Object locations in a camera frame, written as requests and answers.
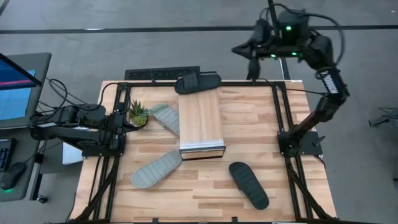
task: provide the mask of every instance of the gray floor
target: gray floor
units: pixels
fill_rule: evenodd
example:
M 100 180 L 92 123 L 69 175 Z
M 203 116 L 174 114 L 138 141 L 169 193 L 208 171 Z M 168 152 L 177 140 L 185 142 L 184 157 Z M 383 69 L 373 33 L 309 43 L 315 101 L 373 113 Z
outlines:
M 284 0 L 334 17 L 343 25 L 398 23 L 395 0 Z M 252 25 L 266 0 L 70 0 L 38 2 L 11 0 L 0 17 L 0 29 L 72 29 L 167 26 Z M 314 20 L 312 24 L 326 25 Z M 337 46 L 338 35 L 324 32 Z M 380 106 L 398 106 L 395 88 L 398 31 L 347 31 L 346 54 L 339 68 L 351 97 L 332 121 L 317 129 L 337 214 L 344 220 L 397 223 L 398 193 L 392 177 L 398 161 L 397 130 L 374 129 L 368 119 L 381 115 Z M 135 34 L 0 35 L 3 54 L 51 52 L 48 77 L 63 81 L 85 101 L 96 101 L 103 80 L 120 80 L 125 69 L 199 65 L 223 78 L 244 78 L 247 60 L 231 47 L 250 32 L 173 32 Z M 292 79 L 304 80 L 308 90 L 323 90 L 304 63 L 288 60 Z M 262 77 L 280 79 L 278 61 L 262 62 Z M 57 105 L 49 86 L 42 100 Z M 318 97 L 308 95 L 314 108 Z M 79 170 L 45 176 L 41 194 L 47 204 L 0 203 L 0 223 L 62 222 L 70 211 Z

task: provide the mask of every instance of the butcher block tabletop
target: butcher block tabletop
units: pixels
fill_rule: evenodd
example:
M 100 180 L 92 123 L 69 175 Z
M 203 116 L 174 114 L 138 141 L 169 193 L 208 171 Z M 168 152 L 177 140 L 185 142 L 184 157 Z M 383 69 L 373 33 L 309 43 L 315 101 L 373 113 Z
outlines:
M 102 88 L 114 81 L 105 81 Z M 286 81 L 287 88 L 303 90 L 301 81 Z M 117 85 L 107 87 L 103 106 L 110 114 Z M 146 127 L 127 133 L 124 155 L 120 158 L 111 222 L 240 222 L 294 221 L 294 211 L 284 158 L 279 153 L 279 131 L 274 99 L 269 86 L 221 86 L 216 89 L 220 101 L 224 156 L 217 159 L 183 161 L 181 166 L 153 187 L 142 190 L 131 184 L 131 175 L 142 166 L 155 161 L 166 152 L 180 147 L 178 136 L 163 128 L 153 117 Z M 294 123 L 310 112 L 304 92 L 288 91 Z M 172 86 L 132 87 L 131 99 L 146 108 L 167 103 L 178 111 L 178 94 Z M 280 107 L 285 121 L 282 94 Z M 83 162 L 70 218 L 75 218 L 87 206 L 98 157 Z M 255 173 L 266 191 L 270 204 L 256 210 L 237 189 L 228 171 L 236 161 L 245 162 Z M 313 156 L 302 156 L 307 186 L 323 209 L 335 217 L 328 180 L 323 164 Z M 113 160 L 110 159 L 108 171 Z M 93 194 L 96 193 L 101 169 L 98 169 Z M 297 189 L 303 217 L 302 194 Z M 102 199 L 99 218 L 104 218 L 108 192 Z

